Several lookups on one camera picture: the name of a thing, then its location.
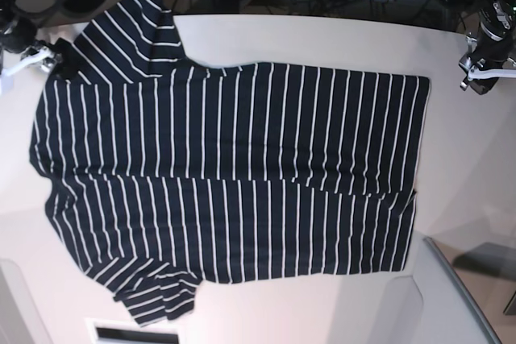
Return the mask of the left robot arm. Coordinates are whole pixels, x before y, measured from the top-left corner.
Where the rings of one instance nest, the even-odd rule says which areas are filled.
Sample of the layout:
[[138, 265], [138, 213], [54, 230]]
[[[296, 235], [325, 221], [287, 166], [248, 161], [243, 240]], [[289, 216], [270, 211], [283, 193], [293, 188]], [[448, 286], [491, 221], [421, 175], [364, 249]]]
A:
[[475, 0], [475, 12], [479, 27], [466, 35], [460, 88], [484, 95], [499, 79], [515, 78], [515, 0]]

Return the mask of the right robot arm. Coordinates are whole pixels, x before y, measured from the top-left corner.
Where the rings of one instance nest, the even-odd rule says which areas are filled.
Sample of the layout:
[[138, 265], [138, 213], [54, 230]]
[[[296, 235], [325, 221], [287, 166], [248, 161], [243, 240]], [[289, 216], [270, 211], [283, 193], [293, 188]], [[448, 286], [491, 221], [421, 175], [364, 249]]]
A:
[[59, 39], [54, 44], [37, 39], [43, 22], [48, 21], [68, 0], [56, 0], [40, 11], [19, 8], [17, 0], [1, 0], [1, 52], [19, 54], [21, 60], [10, 68], [1, 67], [1, 78], [13, 77], [22, 69], [36, 65], [47, 73], [66, 73], [73, 69], [71, 44]]

